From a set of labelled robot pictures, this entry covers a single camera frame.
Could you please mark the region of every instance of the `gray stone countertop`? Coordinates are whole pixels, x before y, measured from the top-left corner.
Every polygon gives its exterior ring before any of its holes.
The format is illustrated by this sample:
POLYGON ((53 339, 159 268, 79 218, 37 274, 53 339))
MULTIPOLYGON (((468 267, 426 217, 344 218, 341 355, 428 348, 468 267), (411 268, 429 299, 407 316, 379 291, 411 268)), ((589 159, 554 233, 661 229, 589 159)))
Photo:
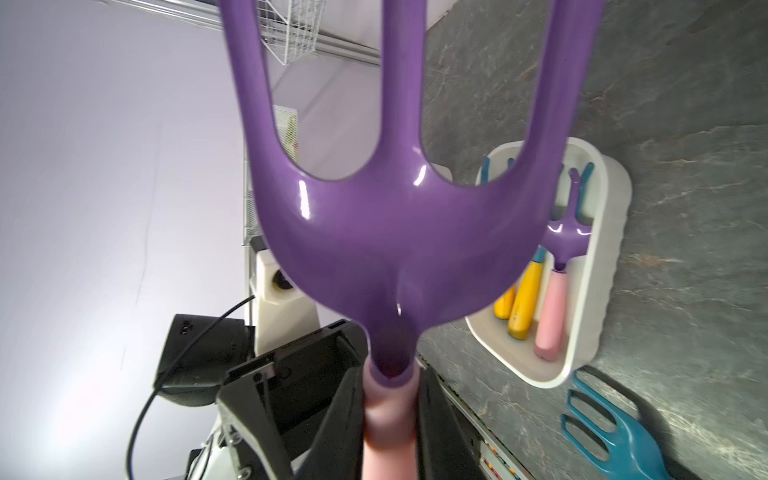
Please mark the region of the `gray stone countertop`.
MULTIPOLYGON (((547 13, 459 0, 430 29, 422 139, 456 181, 523 138, 547 13)), ((634 188, 591 365, 646 402, 673 477, 767 479, 768 2, 609 2, 572 135, 634 188)), ((528 385, 463 320, 419 351, 534 477, 603 478, 560 433, 570 383, 528 385)))

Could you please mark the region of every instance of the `purple garden fork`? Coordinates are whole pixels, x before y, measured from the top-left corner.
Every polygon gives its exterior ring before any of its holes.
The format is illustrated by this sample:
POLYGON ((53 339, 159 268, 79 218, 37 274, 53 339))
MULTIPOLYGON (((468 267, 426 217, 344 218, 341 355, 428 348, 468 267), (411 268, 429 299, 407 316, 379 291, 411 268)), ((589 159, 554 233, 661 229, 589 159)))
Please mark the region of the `purple garden fork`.
POLYGON ((443 180, 422 153, 424 0, 382 2, 379 143, 336 181, 280 146, 253 0, 220 6, 266 241, 292 283, 366 328, 373 375, 397 386, 422 332, 493 303, 536 250, 603 0, 553 0, 525 145, 481 187, 443 180))

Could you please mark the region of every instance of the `pink handle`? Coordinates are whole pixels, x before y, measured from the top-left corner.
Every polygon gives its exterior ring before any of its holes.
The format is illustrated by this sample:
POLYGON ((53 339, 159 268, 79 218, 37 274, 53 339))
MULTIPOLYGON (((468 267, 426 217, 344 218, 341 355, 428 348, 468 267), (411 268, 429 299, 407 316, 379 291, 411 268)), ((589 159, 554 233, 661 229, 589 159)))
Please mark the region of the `pink handle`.
POLYGON ((558 358, 565 327, 565 294, 568 291, 568 275, 552 270, 544 297, 544 306, 538 319, 534 353, 548 362, 558 358))
POLYGON ((384 386, 371 357, 362 368, 365 394, 365 433, 362 447, 362 480, 418 480, 416 466, 416 395, 419 393, 418 366, 392 379, 399 386, 384 386))

